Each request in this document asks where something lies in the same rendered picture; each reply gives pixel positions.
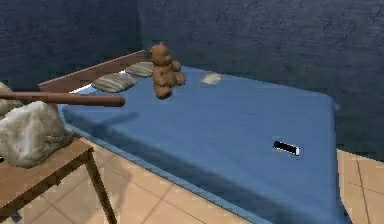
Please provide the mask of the blue bed with wooden headboard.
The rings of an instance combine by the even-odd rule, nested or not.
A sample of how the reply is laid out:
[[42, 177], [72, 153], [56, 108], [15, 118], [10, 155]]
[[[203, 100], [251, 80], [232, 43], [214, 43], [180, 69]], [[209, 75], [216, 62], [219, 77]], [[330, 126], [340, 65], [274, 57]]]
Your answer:
[[231, 75], [207, 85], [205, 71], [182, 71], [185, 85], [165, 100], [141, 78], [120, 108], [58, 110], [80, 135], [251, 224], [351, 224], [340, 199], [331, 97]]

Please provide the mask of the brown teddy bear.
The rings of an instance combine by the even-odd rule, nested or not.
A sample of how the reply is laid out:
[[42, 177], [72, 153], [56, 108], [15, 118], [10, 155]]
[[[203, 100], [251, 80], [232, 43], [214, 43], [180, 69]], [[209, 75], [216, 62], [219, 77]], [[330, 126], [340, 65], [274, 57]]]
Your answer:
[[185, 77], [180, 62], [172, 58], [164, 42], [153, 45], [149, 53], [153, 64], [153, 88], [157, 98], [163, 100], [172, 95], [173, 87], [185, 84]]

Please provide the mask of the striped grey pillow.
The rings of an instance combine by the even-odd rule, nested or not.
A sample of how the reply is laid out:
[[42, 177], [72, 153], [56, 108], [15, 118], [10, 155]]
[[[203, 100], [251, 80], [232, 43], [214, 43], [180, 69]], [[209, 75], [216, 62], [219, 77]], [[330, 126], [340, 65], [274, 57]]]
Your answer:
[[97, 90], [118, 93], [133, 87], [137, 79], [127, 73], [110, 73], [99, 77], [91, 83]]
[[153, 71], [152, 62], [139, 62], [130, 65], [125, 69], [126, 73], [139, 77], [151, 77]]

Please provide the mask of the brown wooden baseball bat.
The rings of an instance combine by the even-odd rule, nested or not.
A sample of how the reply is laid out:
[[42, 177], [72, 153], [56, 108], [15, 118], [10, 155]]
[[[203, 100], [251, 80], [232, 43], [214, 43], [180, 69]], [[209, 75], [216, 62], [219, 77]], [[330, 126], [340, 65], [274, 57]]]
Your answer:
[[50, 92], [0, 92], [0, 99], [42, 101], [55, 104], [122, 107], [125, 99], [116, 95], [84, 95]]

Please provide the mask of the brown wooden side table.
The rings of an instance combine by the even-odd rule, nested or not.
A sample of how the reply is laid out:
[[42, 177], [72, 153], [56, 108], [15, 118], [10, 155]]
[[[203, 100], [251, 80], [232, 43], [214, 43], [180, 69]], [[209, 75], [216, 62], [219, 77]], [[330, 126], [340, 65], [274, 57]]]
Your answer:
[[14, 215], [25, 205], [84, 165], [93, 183], [109, 224], [117, 219], [98, 171], [91, 145], [80, 139], [54, 152], [46, 161], [25, 169], [0, 163], [0, 222]]

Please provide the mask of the grey white rock shape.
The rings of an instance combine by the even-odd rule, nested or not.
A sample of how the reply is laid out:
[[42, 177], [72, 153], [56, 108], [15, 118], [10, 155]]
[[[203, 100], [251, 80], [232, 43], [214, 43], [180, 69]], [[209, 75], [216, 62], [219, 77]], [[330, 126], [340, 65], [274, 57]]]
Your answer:
[[38, 166], [73, 140], [58, 112], [42, 101], [15, 108], [0, 120], [0, 157], [12, 166]]
[[[0, 92], [11, 92], [11, 89], [3, 82], [0, 82]], [[22, 105], [23, 103], [18, 100], [0, 99], [0, 119], [14, 108], [21, 107]]]

